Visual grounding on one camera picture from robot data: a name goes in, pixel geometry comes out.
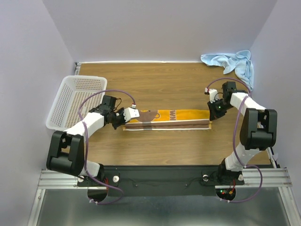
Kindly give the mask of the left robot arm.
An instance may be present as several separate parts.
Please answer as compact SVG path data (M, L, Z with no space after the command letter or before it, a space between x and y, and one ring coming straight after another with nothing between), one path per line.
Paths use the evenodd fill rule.
M51 137L47 169L76 177L88 176L93 185L101 185L105 176L103 165L87 160L85 142L107 124L116 129L129 121L130 109L116 110L116 101L117 98L105 95L102 103L92 108L83 121L65 131L55 131Z

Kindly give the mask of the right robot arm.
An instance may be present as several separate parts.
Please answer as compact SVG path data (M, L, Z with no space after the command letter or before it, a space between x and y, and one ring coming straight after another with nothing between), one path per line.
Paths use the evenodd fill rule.
M210 120L223 117L231 108L238 110L238 116L243 116L239 134L239 143L232 139L233 152L223 159L216 172L217 180L226 184L231 180L241 180L242 170L248 162L261 151L273 147L277 139L277 111L267 109L256 103L250 89L237 89L234 80L222 85L222 96L215 89L205 88L209 96L207 103Z

